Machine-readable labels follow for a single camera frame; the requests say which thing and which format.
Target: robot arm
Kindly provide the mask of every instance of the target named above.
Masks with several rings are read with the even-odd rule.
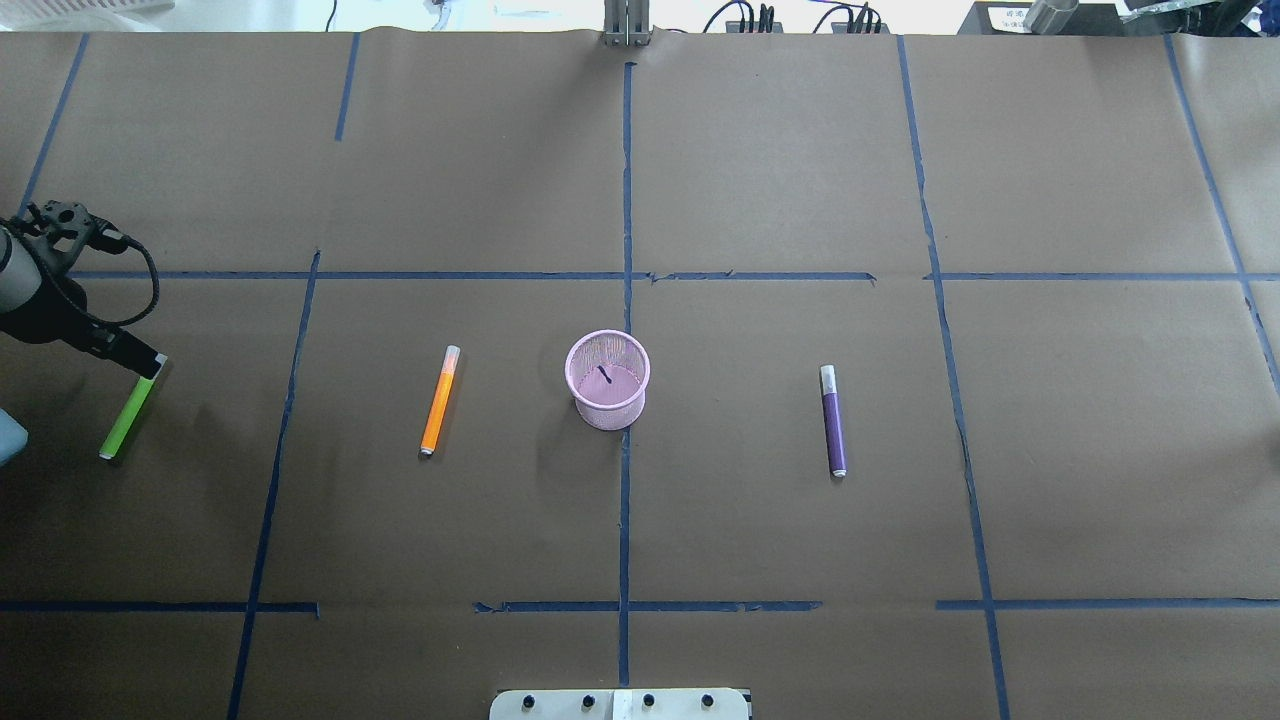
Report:
[[[155,309],[160,299],[155,263],[145,247],[115,225],[90,214],[78,202],[28,205],[31,220],[0,220],[0,331],[26,343],[61,340],[138,375],[154,379],[160,372],[155,348],[123,327]],[[65,243],[67,250],[58,250]],[[84,246],[119,255],[138,250],[151,273],[151,302],[120,322],[88,313],[84,290],[67,277]]]

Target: pink mesh basket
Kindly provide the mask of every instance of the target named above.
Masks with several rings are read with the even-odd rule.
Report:
[[[596,331],[568,351],[564,382],[589,425],[621,430],[644,410],[649,354],[622,331]]]

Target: silver metal hinge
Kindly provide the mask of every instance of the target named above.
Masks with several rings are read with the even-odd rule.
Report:
[[[604,44],[649,45],[649,0],[604,0]]]

